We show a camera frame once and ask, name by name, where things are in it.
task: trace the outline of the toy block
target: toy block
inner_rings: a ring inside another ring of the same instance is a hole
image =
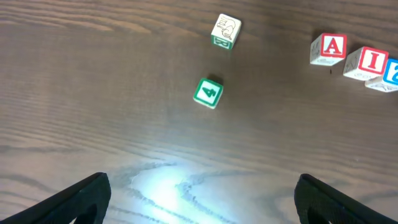
[[[218,16],[211,32],[211,43],[231,50],[241,29],[242,22],[225,14]]]
[[[387,61],[388,52],[362,47],[348,55],[343,75],[361,81],[381,77]]]
[[[221,94],[223,94],[223,86],[221,84],[207,78],[202,78],[193,96],[193,100],[214,109],[220,100]]]
[[[375,90],[389,93],[398,90],[398,60],[389,59],[386,72],[382,77],[377,77],[365,82],[365,86]]]
[[[311,44],[310,64],[332,66],[346,57],[345,34],[321,34]]]

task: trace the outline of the red block border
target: red block border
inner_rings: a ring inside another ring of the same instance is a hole
[[[381,53],[381,54],[385,54],[385,55],[386,55],[386,57],[385,57],[385,59],[384,59],[384,63],[383,63],[383,69],[381,70],[381,72],[375,72],[374,70],[371,70],[371,69],[368,69],[368,68],[364,68],[364,67],[362,66],[362,64],[363,64],[363,57],[365,56],[365,51],[366,51],[366,50],[372,50],[372,51],[374,51],[374,52],[378,52],[378,53]],[[384,72],[386,71],[386,65],[387,65],[387,61],[388,61],[388,55],[389,55],[389,53],[386,52],[386,51],[383,51],[383,50],[373,49],[373,48],[371,48],[371,47],[363,47],[363,49],[362,49],[362,54],[361,54],[361,60],[359,61],[358,68],[359,68],[360,70],[362,70],[362,71],[366,71],[366,72],[371,72],[371,73],[383,75]]]
[[[323,52],[323,44],[325,43],[325,36],[330,36],[330,37],[342,37],[343,38],[343,54],[341,55],[335,55],[335,54],[327,54]],[[321,38],[321,56],[324,57],[334,57],[334,58],[345,58],[347,53],[347,35],[345,34],[327,34],[324,33],[322,34]]]

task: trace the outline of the animal illustration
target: animal illustration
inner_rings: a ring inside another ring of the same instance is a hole
[[[329,61],[328,59],[326,59],[326,58],[321,58],[321,59],[318,59],[317,60],[317,62],[321,62],[321,63],[328,63],[328,64],[331,64],[331,63],[333,63],[333,61]]]
[[[377,83],[375,85],[371,85],[370,87],[372,87],[372,88],[380,88],[380,89],[383,89],[384,91],[391,91],[391,90],[396,90],[397,89],[397,88],[394,88],[394,87],[389,87],[389,86],[383,85],[382,83]]]
[[[318,57],[319,53],[321,52],[320,48],[319,48],[319,41],[313,45],[312,49],[311,49],[311,56],[316,58]]]
[[[358,55],[355,55],[355,58],[351,59],[349,63],[346,64],[344,68],[344,72],[348,72],[356,67],[356,62],[358,61]]]
[[[236,24],[232,19],[228,19],[225,17],[221,17],[219,23],[217,23],[217,27],[221,28],[221,33],[224,37],[231,39],[231,34],[234,32]]]
[[[363,75],[362,73],[357,73],[354,75],[355,77],[363,78],[364,80],[370,79],[370,75]]]

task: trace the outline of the number 4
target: number 4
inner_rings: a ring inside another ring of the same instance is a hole
[[[217,93],[216,91],[214,91],[214,89],[209,90],[205,87],[203,87],[202,90],[206,93],[207,97],[215,96]]]

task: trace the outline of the wood grain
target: wood grain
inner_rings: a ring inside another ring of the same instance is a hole
[[[308,64],[321,31],[398,57],[396,0],[0,2],[0,219],[107,172],[105,223],[298,223],[309,173],[398,220],[397,95]],[[243,28],[210,44],[219,13]],[[192,100],[224,80],[215,110]]]

